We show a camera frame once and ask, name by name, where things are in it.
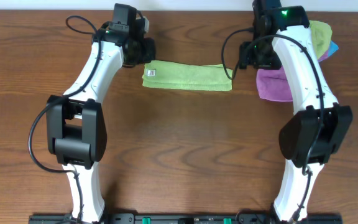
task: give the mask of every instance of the wooden table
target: wooden table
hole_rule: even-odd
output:
[[[40,170],[27,152],[35,116],[49,95],[74,82],[90,53],[90,36],[65,27],[72,14],[97,25],[112,18],[111,11],[0,11],[0,223],[72,210],[66,175]],[[223,40],[253,20],[251,12],[143,14],[157,58],[194,65],[221,63]],[[358,223],[358,13],[308,15],[333,28],[340,49],[321,66],[339,102],[354,113],[339,152],[314,185],[308,211],[340,212],[345,223]],[[237,34],[229,41],[229,67],[239,44],[251,38]],[[121,69],[104,101],[106,206],[140,213],[268,210],[284,170],[278,132],[292,117],[292,104],[261,100],[253,68],[241,70],[229,92],[144,88],[143,69]],[[60,168],[47,150],[45,119],[34,147],[43,163]]]

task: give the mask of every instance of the black metal base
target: black metal base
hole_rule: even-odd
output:
[[[32,215],[29,224],[56,224],[69,220],[70,215]],[[340,215],[309,215],[303,224],[342,224]],[[238,215],[134,215],[110,214],[102,217],[99,224],[278,224],[266,213],[240,213]]]

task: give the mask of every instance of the white tag on cloth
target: white tag on cloth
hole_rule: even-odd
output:
[[[155,69],[154,70],[147,69],[146,76],[148,77],[155,76]]]

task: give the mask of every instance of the green connector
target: green connector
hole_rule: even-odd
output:
[[[151,224],[152,223],[152,219],[151,218],[143,218],[142,219],[142,224]]]
[[[231,218],[224,218],[223,224],[231,224]]]

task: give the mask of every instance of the green towel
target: green towel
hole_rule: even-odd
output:
[[[320,21],[310,21],[310,30],[316,58],[321,58],[329,49],[333,30],[330,25]]]
[[[223,65],[185,65],[154,60],[145,64],[143,86],[176,90],[229,91],[231,80]]]

